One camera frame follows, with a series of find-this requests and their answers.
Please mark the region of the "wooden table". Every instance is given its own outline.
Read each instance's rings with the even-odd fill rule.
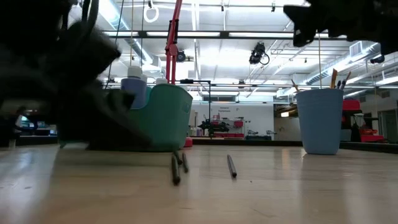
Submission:
[[[170,154],[58,146],[0,151],[0,223],[396,223],[398,156],[299,147],[195,146]],[[226,155],[238,178],[231,179]]]

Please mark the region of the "cable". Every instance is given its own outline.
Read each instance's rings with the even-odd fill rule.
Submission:
[[[131,36],[130,36],[130,40],[132,42],[132,24],[134,22],[134,7],[131,8]],[[132,46],[130,46],[130,67],[131,67],[131,63],[132,63]]]
[[[319,58],[319,82],[322,89],[322,68],[321,68],[321,33],[318,32],[318,58]]]
[[[144,7],[145,7],[145,0],[142,1],[142,19],[141,19],[141,30],[144,30]],[[141,51],[141,59],[140,59],[140,66],[142,69],[142,51]]]
[[[268,65],[269,62],[270,62],[271,60],[270,60],[270,58],[269,58],[269,56],[268,56],[267,54],[265,54],[264,56],[267,56],[268,62],[267,62],[267,63],[262,63],[262,62],[260,61],[260,64],[261,64],[261,65]]]
[[[88,8],[90,7],[91,0],[85,0],[81,9],[81,20],[87,22]]]
[[[120,8],[120,17],[119,17],[119,22],[118,22],[118,29],[116,30],[116,37],[114,38],[114,44],[117,44],[117,43],[118,43],[118,35],[119,35],[119,29],[120,29],[120,22],[122,21],[122,14],[123,14],[123,5],[124,5],[124,0],[122,0],[122,6],[121,6],[121,8]],[[111,65],[109,66],[109,73],[108,73],[108,79],[107,79],[106,85],[105,85],[105,90],[107,89],[108,84],[109,84],[109,79],[111,78],[111,70],[112,70],[112,63],[111,63]]]

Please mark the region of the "blue plastic cup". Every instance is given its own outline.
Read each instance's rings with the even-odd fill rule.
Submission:
[[[301,138],[308,154],[335,155],[340,146],[343,90],[308,90],[296,94]]]

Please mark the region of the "pipe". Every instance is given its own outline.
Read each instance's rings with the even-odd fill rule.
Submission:
[[[398,66],[398,62],[394,62],[394,63],[391,63],[391,64],[386,65],[386,66],[384,66],[384,67],[377,68],[377,69],[375,69],[375,70],[373,70],[373,71],[371,71],[371,72],[369,72],[369,73],[366,73],[366,74],[363,74],[363,75],[359,75],[359,76],[357,76],[357,77],[354,77],[354,78],[349,79],[349,80],[347,81],[347,84],[357,82],[358,80],[364,79],[364,78],[369,77],[369,76],[371,76],[371,75],[375,75],[375,74],[377,74],[377,73],[379,73],[379,72],[383,72],[383,71],[385,71],[385,70],[388,70],[388,69],[390,69],[390,68],[394,68],[394,67],[396,67],[396,66]]]
[[[376,56],[377,54],[380,53],[380,49],[381,49],[381,47],[380,47],[379,43],[372,44],[368,48],[365,49],[365,51],[363,52],[364,56],[361,58],[352,58],[350,52],[347,52],[343,56],[337,58],[336,60],[333,60],[333,61],[327,63],[322,68],[321,74],[319,74],[318,70],[315,72],[312,72],[311,74],[308,75],[308,78],[300,84],[312,85],[315,82],[319,81],[321,78],[329,77],[331,75],[330,71],[333,68],[336,68],[338,66],[350,67],[352,65],[357,64],[358,62],[360,62],[362,60],[373,58],[374,56]]]
[[[121,17],[118,6],[114,0],[100,0],[99,1],[99,13],[104,19],[112,26],[113,29],[118,29],[119,19]],[[120,28],[121,31],[130,31],[131,28],[127,25],[126,21],[121,18]],[[152,64],[153,57],[146,52],[137,39],[125,39],[125,41],[132,47],[137,57],[141,59],[144,64]]]

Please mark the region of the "green plastic container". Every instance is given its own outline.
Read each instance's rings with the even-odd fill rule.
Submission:
[[[152,140],[146,151],[172,152],[184,147],[192,100],[179,86],[159,84],[150,91],[148,104],[129,111],[132,122]]]

